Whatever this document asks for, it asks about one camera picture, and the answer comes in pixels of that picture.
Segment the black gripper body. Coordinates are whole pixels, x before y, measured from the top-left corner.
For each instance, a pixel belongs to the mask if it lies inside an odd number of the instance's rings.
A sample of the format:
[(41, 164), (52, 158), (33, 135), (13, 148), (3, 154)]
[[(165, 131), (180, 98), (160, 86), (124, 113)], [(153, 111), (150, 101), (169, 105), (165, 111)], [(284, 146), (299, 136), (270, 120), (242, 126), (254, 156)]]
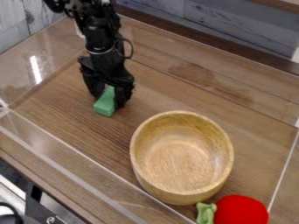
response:
[(134, 77), (126, 71), (125, 60), (114, 53), (90, 54), (89, 56), (78, 57), (81, 74), (97, 75), (105, 85), (114, 88), (134, 86)]

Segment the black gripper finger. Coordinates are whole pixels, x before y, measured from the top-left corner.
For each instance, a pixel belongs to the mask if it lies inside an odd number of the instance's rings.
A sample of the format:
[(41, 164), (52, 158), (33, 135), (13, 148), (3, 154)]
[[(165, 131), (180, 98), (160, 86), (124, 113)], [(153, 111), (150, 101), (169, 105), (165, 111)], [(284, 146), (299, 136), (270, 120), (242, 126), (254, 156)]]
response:
[(121, 109), (125, 106), (126, 102), (130, 99), (133, 90), (133, 86), (114, 88), (114, 104), (117, 109)]
[(105, 83), (102, 82), (101, 78), (94, 74), (84, 73), (82, 80), (90, 95), (94, 98), (98, 98), (105, 90)]

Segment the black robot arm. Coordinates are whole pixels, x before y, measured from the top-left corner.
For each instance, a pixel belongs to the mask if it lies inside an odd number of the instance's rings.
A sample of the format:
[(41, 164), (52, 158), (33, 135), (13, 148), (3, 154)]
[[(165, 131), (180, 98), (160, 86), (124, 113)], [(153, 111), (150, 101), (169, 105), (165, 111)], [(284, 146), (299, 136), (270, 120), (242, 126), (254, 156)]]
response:
[(80, 72), (90, 95), (102, 109), (121, 109), (130, 99), (134, 76), (126, 71), (125, 44), (132, 42), (121, 35), (120, 17), (113, 0), (42, 0), (54, 13), (65, 13), (74, 20), (85, 39), (88, 56), (78, 57)]

